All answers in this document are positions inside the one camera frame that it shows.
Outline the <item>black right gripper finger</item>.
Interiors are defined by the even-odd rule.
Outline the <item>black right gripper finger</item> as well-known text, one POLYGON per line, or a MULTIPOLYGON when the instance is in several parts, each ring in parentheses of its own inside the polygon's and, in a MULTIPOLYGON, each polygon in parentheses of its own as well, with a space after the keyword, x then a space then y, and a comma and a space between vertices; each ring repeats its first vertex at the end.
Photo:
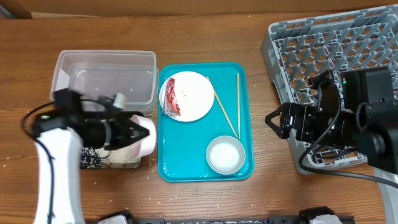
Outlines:
POLYGON ((268 127, 270 127, 273 130, 273 132, 276 133, 276 135, 279 138, 283 139, 284 138, 283 125, 281 123, 275 124, 272 122, 272 119, 278 116, 280 116, 280 113, 270 113, 265 117, 265 123, 268 125, 268 127))
POLYGON ((288 103, 284 103, 281 105, 279 108, 277 108, 275 111, 269 114, 270 118, 274 118, 276 116, 284 115, 288 112, 288 103))

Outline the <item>pink bowl with rice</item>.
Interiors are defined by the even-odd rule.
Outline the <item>pink bowl with rice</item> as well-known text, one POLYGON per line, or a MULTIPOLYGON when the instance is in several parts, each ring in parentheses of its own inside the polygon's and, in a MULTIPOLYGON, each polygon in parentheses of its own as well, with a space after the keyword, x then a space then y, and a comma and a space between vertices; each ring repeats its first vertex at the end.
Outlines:
POLYGON ((149 118, 145 118, 138 115, 133 115, 131 120, 138 125, 147 128, 149 135, 138 142, 135 142, 130 148, 129 152, 133 158, 140 158, 151 154, 157 143, 157 133, 155 124, 149 118))

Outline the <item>red snack wrapper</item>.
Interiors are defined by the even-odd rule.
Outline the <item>red snack wrapper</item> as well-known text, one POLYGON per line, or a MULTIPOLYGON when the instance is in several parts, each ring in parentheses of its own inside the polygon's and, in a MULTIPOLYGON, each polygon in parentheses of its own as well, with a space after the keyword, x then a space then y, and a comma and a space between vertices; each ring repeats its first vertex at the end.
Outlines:
POLYGON ((180 116, 180 107, 174 88, 175 79, 169 78, 164 94, 163 111, 169 116, 180 116))

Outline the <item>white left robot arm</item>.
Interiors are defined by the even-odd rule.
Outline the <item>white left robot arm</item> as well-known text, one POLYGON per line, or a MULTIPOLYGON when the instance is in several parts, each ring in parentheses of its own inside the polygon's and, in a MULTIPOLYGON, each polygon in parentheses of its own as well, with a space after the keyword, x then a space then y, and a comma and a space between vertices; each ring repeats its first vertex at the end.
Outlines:
POLYGON ((54 110, 28 113, 35 119, 26 129, 39 158, 39 197, 35 223, 84 223, 80 197, 81 150, 88 147, 117 151, 139 146, 137 157, 151 154, 156 128, 151 119, 125 111, 126 97, 120 93, 100 96, 96 104, 104 111, 84 111, 81 93, 64 88, 53 94, 54 110))

